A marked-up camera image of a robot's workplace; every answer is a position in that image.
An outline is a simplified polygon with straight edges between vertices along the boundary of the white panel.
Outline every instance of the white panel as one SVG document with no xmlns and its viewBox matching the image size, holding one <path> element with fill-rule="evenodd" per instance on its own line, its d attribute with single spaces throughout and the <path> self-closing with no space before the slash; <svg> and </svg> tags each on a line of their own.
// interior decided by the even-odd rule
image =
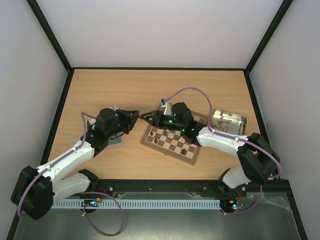
<svg viewBox="0 0 320 240">
<path fill-rule="evenodd" d="M 293 1 L 251 74 L 309 239 L 319 239 L 320 1 Z"/>
<path fill-rule="evenodd" d="M 67 72 L 25 0 L 0 7 L 0 239 L 20 171 L 41 159 Z"/>
<path fill-rule="evenodd" d="M 38 0 L 73 67 L 245 68 L 282 0 Z"/>
</svg>

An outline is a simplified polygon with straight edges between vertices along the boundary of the light wood tabletop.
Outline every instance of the light wood tabletop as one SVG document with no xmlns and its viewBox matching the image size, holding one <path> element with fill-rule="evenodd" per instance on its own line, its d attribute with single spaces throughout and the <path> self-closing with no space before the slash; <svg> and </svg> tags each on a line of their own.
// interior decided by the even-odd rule
<svg viewBox="0 0 320 240">
<path fill-rule="evenodd" d="M 76 69 L 67 94 L 49 160 L 70 149 L 82 136 L 81 111 L 97 116 L 103 108 L 155 110 L 160 99 L 185 87 L 203 90 L 213 109 L 247 117 L 246 135 L 259 127 L 242 71 L 213 70 L 111 70 Z M 185 102 L 192 111 L 209 115 L 209 105 L 201 93 L 186 90 L 171 103 Z M 105 149 L 69 174 L 88 169 L 100 179 L 214 180 L 227 169 L 240 165 L 237 157 L 220 150 L 201 147 L 194 166 L 165 156 L 140 144 L 148 124 L 138 119 L 124 136 L 124 146 Z"/>
</svg>

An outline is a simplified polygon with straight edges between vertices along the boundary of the purple hose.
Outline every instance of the purple hose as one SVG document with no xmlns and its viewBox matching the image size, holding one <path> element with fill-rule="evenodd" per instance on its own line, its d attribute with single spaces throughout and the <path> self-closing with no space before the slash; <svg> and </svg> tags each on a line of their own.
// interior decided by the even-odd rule
<svg viewBox="0 0 320 240">
<path fill-rule="evenodd" d="M 226 214 L 226 215 L 229 215 L 229 216 L 232 216 L 232 215 L 240 215 L 240 214 L 248 213 L 248 212 L 250 212 L 250 211 L 260 202 L 262 193 L 263 193 L 263 191 L 262 191 L 262 185 L 261 185 L 261 186 L 260 186 L 259 198 L 257 199 L 257 201 L 256 201 L 251 207 L 249 207 L 248 209 L 246 209 L 246 210 L 244 210 L 244 211 L 232 212 L 232 213 L 231 213 L 231 212 L 225 212 L 225 211 L 223 211 L 222 208 L 221 208 L 221 212 L 222 212 L 223 214 Z"/>
<path fill-rule="evenodd" d="M 225 133 L 222 133 L 222 132 L 217 132 L 215 130 L 213 130 L 211 128 L 211 120 L 212 120 L 212 117 L 213 117 L 213 110 L 212 110 L 212 105 L 211 105 L 211 102 L 210 102 L 210 99 L 209 97 L 203 92 L 201 91 L 200 89 L 198 88 L 195 88 L 195 87 L 185 87 L 179 91 L 177 91 L 175 94 L 171 95 L 170 97 L 168 97 L 166 100 L 169 101 L 170 99 L 172 99 L 173 97 L 175 97 L 176 95 L 178 95 L 179 93 L 185 91 L 185 90 L 188 90 L 188 89 L 192 89 L 192 90 L 196 90 L 200 93 L 202 93 L 205 98 L 207 99 L 208 103 L 209 103 L 209 107 L 210 107 L 210 115 L 209 115 L 209 119 L 208 119 L 208 123 L 207 123 L 207 126 L 208 126 L 208 129 L 209 131 L 212 133 L 212 134 L 215 134 L 217 136 L 220 136 L 220 137 L 224 137 L 224 138 L 228 138 L 228 139 L 232 139 L 232 140 L 235 140 L 236 138 L 233 137 L 233 136 L 229 136 L 228 134 L 225 134 Z M 242 139 L 242 138 L 238 138 L 238 141 L 240 142 L 243 142 L 245 144 L 248 144 L 248 145 L 251 145 L 253 146 L 254 148 L 256 148 L 257 150 L 261 151 L 262 153 L 264 153 L 265 155 L 267 155 L 272 161 L 274 161 L 274 163 L 276 164 L 277 168 L 278 168 L 278 171 L 279 173 L 277 175 L 273 175 L 273 176 L 270 176 L 271 178 L 275 179 L 275 178 L 278 178 L 282 175 L 282 167 L 280 165 L 280 163 L 277 161 L 277 159 L 272 156 L 270 153 L 268 153 L 266 150 L 264 150 L 263 148 L 261 148 L 260 146 L 248 141 L 248 140 L 245 140 L 245 139 Z"/>
<path fill-rule="evenodd" d="M 109 196 L 108 194 L 105 194 L 105 193 L 102 193 L 102 192 L 97 192 L 97 191 L 86 191 L 86 192 L 81 192 L 80 194 L 99 194 L 99 195 L 103 195 L 111 200 L 113 200 L 115 202 L 115 204 L 118 206 L 120 212 L 121 212 L 121 226 L 119 228 L 119 230 L 115 233 L 106 233 L 106 232 L 103 232 L 101 231 L 100 229 L 98 229 L 94 224 L 93 222 L 90 220 L 90 218 L 88 217 L 88 215 L 86 214 L 86 207 L 88 206 L 88 204 L 84 205 L 83 207 L 83 214 L 84 216 L 86 217 L 86 219 L 88 219 L 89 223 L 91 224 L 91 226 L 93 227 L 94 230 L 96 230 L 99 234 L 103 235 L 103 236 L 106 236 L 106 237 L 113 237 L 113 236 L 116 236 L 118 234 L 120 234 L 123 229 L 124 229 L 124 226 L 125 226 L 125 212 L 124 210 L 121 208 L 119 202 L 112 196 Z"/>
<path fill-rule="evenodd" d="M 87 133 L 87 126 L 86 126 L 86 120 L 85 120 L 85 115 L 88 116 L 89 118 L 92 118 L 92 119 L 95 119 L 95 117 L 93 116 L 90 116 L 89 114 L 86 114 L 85 112 L 81 112 L 81 117 L 82 117 L 82 122 L 83 122 L 83 138 L 82 138 L 82 142 L 80 143 L 79 146 L 77 146 L 75 148 L 75 150 L 78 150 L 79 148 L 81 148 L 84 144 L 85 144 L 85 140 L 86 140 L 86 133 Z M 62 155 L 58 160 L 56 160 L 54 163 L 52 163 L 50 165 L 50 167 L 54 167 L 56 164 L 58 164 L 59 162 L 61 162 L 63 159 L 65 159 L 66 157 L 68 157 L 69 155 L 71 155 L 74 151 L 71 150 L 69 152 L 67 152 L 66 154 Z M 26 189 L 24 190 L 21 198 L 20 198 L 20 201 L 19 201 L 19 204 L 18 204 L 18 208 L 16 210 L 16 213 L 19 217 L 22 216 L 22 211 L 21 211 L 21 207 L 22 207 L 22 204 L 28 194 L 28 192 L 30 191 L 31 187 L 33 186 L 33 184 L 35 184 L 35 182 L 45 173 L 47 172 L 48 169 L 44 169 L 42 172 L 40 172 L 37 176 L 34 177 L 34 179 L 30 182 L 30 184 L 26 187 Z"/>
</svg>

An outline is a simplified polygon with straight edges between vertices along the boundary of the purple cable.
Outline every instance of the purple cable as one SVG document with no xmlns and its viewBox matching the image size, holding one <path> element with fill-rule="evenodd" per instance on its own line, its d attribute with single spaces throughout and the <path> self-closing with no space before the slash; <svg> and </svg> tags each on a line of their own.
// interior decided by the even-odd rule
<svg viewBox="0 0 320 240">
<path fill-rule="evenodd" d="M 221 212 L 222 212 L 223 214 L 226 214 L 226 215 L 229 215 L 229 216 L 232 216 L 232 215 L 240 215 L 240 214 L 245 214 L 245 213 L 247 213 L 247 212 L 250 212 L 250 211 L 260 202 L 262 193 L 263 193 L 263 191 L 262 191 L 262 185 L 261 185 L 261 186 L 260 186 L 259 198 L 257 199 L 257 201 L 256 201 L 251 207 L 249 207 L 249 208 L 246 209 L 246 210 L 243 210 L 243 211 L 240 211 L 240 212 L 232 212 L 232 213 L 231 213 L 231 212 L 225 212 L 225 211 L 223 211 L 222 208 L 221 208 Z"/>
<path fill-rule="evenodd" d="M 95 117 L 90 116 L 89 114 L 86 114 L 85 112 L 81 112 L 81 117 L 82 117 L 82 122 L 83 122 L 83 138 L 82 138 L 82 142 L 80 143 L 79 146 L 77 146 L 75 148 L 75 150 L 78 150 L 79 148 L 81 148 L 84 144 L 85 144 L 85 140 L 86 140 L 86 133 L 87 133 L 87 126 L 86 126 L 86 120 L 85 120 L 85 116 L 88 116 L 89 118 L 95 119 Z M 51 168 L 54 167 L 56 164 L 58 164 L 59 162 L 61 162 L 63 159 L 65 159 L 66 157 L 68 157 L 69 155 L 71 155 L 74 151 L 71 150 L 69 152 L 67 152 L 66 154 L 62 155 L 58 160 L 56 160 L 54 163 L 52 163 L 50 166 Z M 41 171 L 37 176 L 34 177 L 34 179 L 30 182 L 30 184 L 26 187 L 26 189 L 24 190 L 19 204 L 18 204 L 18 208 L 16 210 L 16 213 L 19 217 L 22 216 L 22 211 L 21 211 L 21 207 L 22 204 L 28 194 L 28 192 L 30 191 L 31 187 L 35 184 L 35 182 L 45 173 L 47 172 L 48 169 L 44 169 L 43 171 Z"/>
<path fill-rule="evenodd" d="M 106 236 L 106 237 L 113 237 L 113 236 L 116 236 L 118 234 L 120 234 L 123 229 L 124 229 L 124 226 L 125 226 L 125 212 L 124 210 L 121 208 L 119 202 L 112 196 L 108 195 L 108 194 L 105 194 L 103 192 L 97 192 L 97 191 L 87 191 L 87 192 L 81 192 L 80 194 L 99 194 L 99 195 L 103 195 L 111 200 L 113 200 L 115 202 L 115 204 L 118 206 L 120 212 L 121 212 L 121 226 L 119 228 L 119 230 L 115 233 L 106 233 L 106 232 L 103 232 L 101 231 L 100 229 L 98 229 L 94 224 L 93 222 L 90 220 L 90 218 L 88 217 L 88 215 L 86 214 L 86 207 L 88 206 L 88 204 L 84 205 L 83 207 L 83 216 L 86 217 L 86 219 L 88 219 L 89 223 L 91 224 L 91 226 L 93 227 L 94 230 L 96 230 L 99 234 L 103 235 L 103 236 Z"/>
<path fill-rule="evenodd" d="M 188 90 L 188 89 L 196 90 L 196 91 L 202 93 L 202 94 L 205 96 L 205 98 L 207 99 L 207 101 L 208 101 L 208 103 L 209 103 L 209 107 L 210 107 L 210 115 L 209 115 L 209 119 L 208 119 L 208 123 L 207 123 L 207 126 L 208 126 L 209 131 L 210 131 L 212 134 L 215 134 L 215 135 L 217 135 L 217 136 L 235 140 L 235 139 L 236 139 L 235 137 L 229 136 L 229 135 L 224 134 L 224 133 L 222 133 L 222 132 L 221 132 L 221 133 L 220 133 L 220 132 L 217 132 L 217 131 L 215 131 L 215 130 L 213 130 L 213 129 L 211 128 L 211 120 L 212 120 L 212 117 L 213 117 L 212 105 L 211 105 L 211 102 L 210 102 L 209 97 L 208 97 L 203 91 L 201 91 L 200 89 L 195 88 L 195 87 L 185 87 L 185 88 L 177 91 L 175 94 L 171 95 L 170 97 L 168 97 L 166 100 L 169 101 L 170 99 L 172 99 L 173 97 L 175 97 L 175 96 L 178 95 L 179 93 L 181 93 L 181 92 L 183 92 L 183 91 L 185 91 L 185 90 Z M 267 152 L 266 150 L 264 150 L 262 147 L 254 144 L 253 142 L 250 142 L 250 141 L 245 140 L 245 139 L 242 139 L 242 138 L 238 138 L 238 141 L 253 146 L 254 148 L 258 149 L 259 151 L 261 151 L 262 153 L 264 153 L 265 155 L 267 155 L 272 161 L 274 161 L 274 163 L 276 164 L 276 166 L 277 166 L 277 168 L 278 168 L 279 173 L 278 173 L 277 175 L 270 176 L 271 178 L 275 179 L 275 178 L 278 178 L 278 177 L 280 177 L 280 176 L 282 175 L 282 172 L 283 172 L 283 171 L 282 171 L 282 167 L 281 167 L 280 163 L 277 161 L 277 159 L 276 159 L 274 156 L 272 156 L 270 153 L 268 153 L 268 152 Z"/>
</svg>

